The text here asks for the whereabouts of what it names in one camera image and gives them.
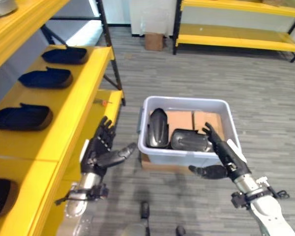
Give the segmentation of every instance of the metal bowl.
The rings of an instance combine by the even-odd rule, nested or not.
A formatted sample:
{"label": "metal bowl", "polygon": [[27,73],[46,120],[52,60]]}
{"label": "metal bowl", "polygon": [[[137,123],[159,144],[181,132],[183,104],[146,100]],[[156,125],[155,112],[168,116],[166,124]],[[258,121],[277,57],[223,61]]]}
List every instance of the metal bowl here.
{"label": "metal bowl", "polygon": [[14,0],[0,0],[0,16],[9,14],[18,8]]}

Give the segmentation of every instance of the yellow shelving unit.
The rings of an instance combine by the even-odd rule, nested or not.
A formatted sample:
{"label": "yellow shelving unit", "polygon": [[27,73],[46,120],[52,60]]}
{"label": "yellow shelving unit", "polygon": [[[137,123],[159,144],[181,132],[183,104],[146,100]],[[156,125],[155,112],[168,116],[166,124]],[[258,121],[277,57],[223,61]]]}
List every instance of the yellow shelving unit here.
{"label": "yellow shelving unit", "polygon": [[[49,46],[46,51],[63,46]],[[39,57],[28,72],[51,68],[69,69],[73,83],[66,89],[27,88],[16,82],[0,103],[0,109],[18,107],[21,102],[46,105],[53,111],[52,123],[42,131],[0,130],[0,155],[23,159],[62,161],[66,150],[75,145],[106,66],[114,58],[111,47],[86,47],[89,59],[84,65],[46,63]]]}
{"label": "yellow shelving unit", "polygon": [[179,43],[295,52],[295,42],[287,33],[226,26],[181,24]]}
{"label": "yellow shelving unit", "polygon": [[[45,51],[63,47],[53,45]],[[79,157],[74,154],[80,152],[81,132],[91,138],[104,115],[116,121],[122,90],[98,90],[108,62],[114,59],[112,47],[84,48],[88,51],[86,64],[49,64],[39,57],[28,69],[69,69],[73,76],[69,87],[27,88],[16,82],[0,102],[0,109],[17,107],[20,102],[46,105],[54,115],[42,131],[0,130],[0,177],[16,181],[20,187],[13,209],[0,217],[0,236],[40,235],[50,209],[55,208],[56,193],[69,190],[71,182],[79,180]],[[95,97],[108,100],[108,105],[94,104]],[[46,229],[57,229],[61,219],[56,221],[54,217],[48,219]]]}
{"label": "yellow shelving unit", "polygon": [[0,17],[0,66],[69,0],[16,0],[18,9]]}
{"label": "yellow shelving unit", "polygon": [[173,35],[174,55],[177,53],[179,44],[199,44],[287,51],[294,54],[294,58],[291,62],[295,61],[295,42],[290,37],[291,32],[295,29],[295,22],[289,32],[181,24],[182,11],[187,6],[260,12],[295,17],[295,1],[288,1],[288,6],[272,6],[261,3],[259,0],[177,0]]}
{"label": "yellow shelving unit", "polygon": [[183,0],[181,10],[185,6],[192,7],[210,7],[220,9],[230,9],[239,11],[260,12],[281,16],[295,17],[295,7],[290,6],[272,6],[255,1],[242,0]]}
{"label": "yellow shelving unit", "polygon": [[34,235],[33,230],[51,191],[57,162],[0,156],[0,178],[17,182],[19,193],[12,210],[0,217],[0,236]]}
{"label": "yellow shelving unit", "polygon": [[[107,116],[113,124],[116,123],[119,105],[121,104],[122,91],[115,90],[99,90],[95,99],[104,99],[109,103],[107,106],[102,106],[99,103],[93,103],[88,114],[87,120],[84,124],[82,132],[78,138],[77,144],[72,152],[69,164],[60,182],[59,189],[54,200],[62,198],[71,187],[72,181],[79,181],[80,179],[80,163],[79,156],[85,139],[93,137],[103,116]],[[62,222],[64,217],[65,203],[56,206],[53,204],[47,217],[45,227],[42,229],[42,236],[56,235],[58,225]]]}
{"label": "yellow shelving unit", "polygon": [[69,164],[63,175],[64,180],[78,181],[80,179],[80,152],[85,140],[91,139],[94,136],[101,119],[107,116],[113,124],[115,124],[117,120],[122,91],[100,89],[96,94],[95,101],[97,99],[108,101],[107,106],[104,107],[99,103],[92,104],[84,127],[70,157]]}

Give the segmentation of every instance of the white wall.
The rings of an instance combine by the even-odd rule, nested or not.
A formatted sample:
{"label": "white wall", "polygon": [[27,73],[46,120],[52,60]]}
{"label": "white wall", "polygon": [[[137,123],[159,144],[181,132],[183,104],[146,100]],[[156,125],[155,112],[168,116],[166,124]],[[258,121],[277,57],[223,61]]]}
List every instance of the white wall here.
{"label": "white wall", "polygon": [[138,1],[130,0],[130,19],[131,19],[131,32],[132,34],[141,33],[142,14],[149,9],[162,8],[166,9],[165,14],[168,15],[168,35],[173,35],[176,0],[149,0]]}
{"label": "white wall", "polygon": [[103,0],[103,5],[108,24],[131,23],[129,0]]}
{"label": "white wall", "polygon": [[[176,0],[130,0],[131,31],[133,34],[140,34],[142,12],[145,9],[152,7],[167,8],[170,21],[169,25],[174,25]],[[204,7],[185,7],[182,12],[181,22],[287,32],[294,20],[295,18],[292,17],[256,12]],[[173,35],[173,27],[171,27],[169,35]]]}
{"label": "white wall", "polygon": [[[94,16],[89,0],[71,0],[55,16]],[[48,21],[46,25],[63,40],[68,40],[87,21]]]}

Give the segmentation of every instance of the plastic bin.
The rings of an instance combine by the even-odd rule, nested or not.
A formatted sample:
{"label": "plastic bin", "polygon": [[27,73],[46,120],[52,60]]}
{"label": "plastic bin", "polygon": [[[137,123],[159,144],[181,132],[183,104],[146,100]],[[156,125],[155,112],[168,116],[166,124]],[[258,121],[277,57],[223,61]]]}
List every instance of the plastic bin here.
{"label": "plastic bin", "polygon": [[138,147],[139,150],[147,154],[150,161],[155,164],[205,167],[214,165],[220,161],[218,156],[213,152],[168,150],[147,147],[146,139],[149,115],[156,108],[162,108],[165,111],[203,111],[218,113],[221,116],[225,140],[232,139],[241,150],[231,110],[227,102],[218,99],[150,96],[145,99],[142,107]]}

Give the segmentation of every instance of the cardboard box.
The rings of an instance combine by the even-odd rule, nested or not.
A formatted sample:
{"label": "cardboard box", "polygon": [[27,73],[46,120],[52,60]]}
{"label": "cardboard box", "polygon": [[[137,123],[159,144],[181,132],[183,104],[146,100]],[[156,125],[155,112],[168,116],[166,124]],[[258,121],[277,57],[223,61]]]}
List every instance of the cardboard box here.
{"label": "cardboard box", "polygon": [[170,139],[175,129],[192,130],[192,113],[189,111],[166,111],[169,125],[168,138]]}
{"label": "cardboard box", "polygon": [[145,49],[149,51],[162,51],[163,36],[161,33],[145,33]]}
{"label": "cardboard box", "polygon": [[188,169],[187,166],[153,164],[152,162],[150,162],[148,155],[144,153],[141,153],[141,164],[142,164],[142,169],[145,171],[165,171],[165,172],[171,172],[171,173],[193,175],[193,173]]}
{"label": "cardboard box", "polygon": [[213,126],[222,140],[225,139],[222,120],[219,114],[210,112],[194,112],[195,130],[198,130],[199,134],[205,134],[205,132],[202,131],[202,128],[205,127],[206,122],[209,122]]}

